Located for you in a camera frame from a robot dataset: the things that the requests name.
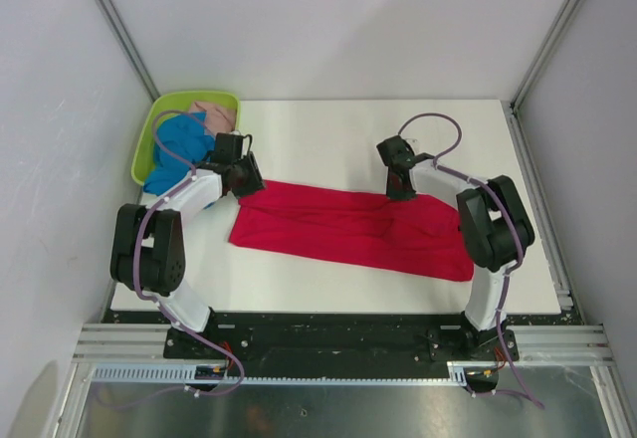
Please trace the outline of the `red t shirt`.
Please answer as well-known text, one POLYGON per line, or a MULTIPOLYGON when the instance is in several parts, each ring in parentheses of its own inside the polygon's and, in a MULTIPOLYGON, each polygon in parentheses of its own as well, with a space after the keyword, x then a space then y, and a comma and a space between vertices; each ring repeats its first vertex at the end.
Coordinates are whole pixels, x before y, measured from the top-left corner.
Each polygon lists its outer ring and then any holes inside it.
POLYGON ((472 280, 458 212, 430 195, 383 194, 269 181, 240 199, 231 244, 431 277, 472 280))

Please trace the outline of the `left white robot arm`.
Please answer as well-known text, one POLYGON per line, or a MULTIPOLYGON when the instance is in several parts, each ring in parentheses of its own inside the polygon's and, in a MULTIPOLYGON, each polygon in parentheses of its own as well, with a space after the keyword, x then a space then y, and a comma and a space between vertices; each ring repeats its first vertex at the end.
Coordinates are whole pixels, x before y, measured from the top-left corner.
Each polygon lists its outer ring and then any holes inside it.
POLYGON ((208 326, 212 309, 185 279, 183 229, 227 194, 240 199, 265 188, 252 144, 250 134, 218 134, 215 148, 190 163, 183 179, 149 206, 122 205, 115 220, 111 278, 187 331, 186 347, 201 358, 218 350, 220 334, 208 326))

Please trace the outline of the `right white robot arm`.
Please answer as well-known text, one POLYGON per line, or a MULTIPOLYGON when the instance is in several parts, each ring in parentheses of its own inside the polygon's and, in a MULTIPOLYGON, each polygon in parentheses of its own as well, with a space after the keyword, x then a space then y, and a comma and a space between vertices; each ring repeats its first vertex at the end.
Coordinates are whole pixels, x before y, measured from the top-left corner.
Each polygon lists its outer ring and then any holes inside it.
POLYGON ((427 153, 415 153, 399 135, 376 145, 387 168, 386 195, 411 200, 430 195, 459 213, 464 247, 474 263, 472 289, 463 315, 471 324, 459 334, 459 347, 470 359, 482 359, 495 347, 491 330, 505 318, 511 273, 522 265, 535 239, 516 185, 507 176, 478 179, 456 171, 427 153))

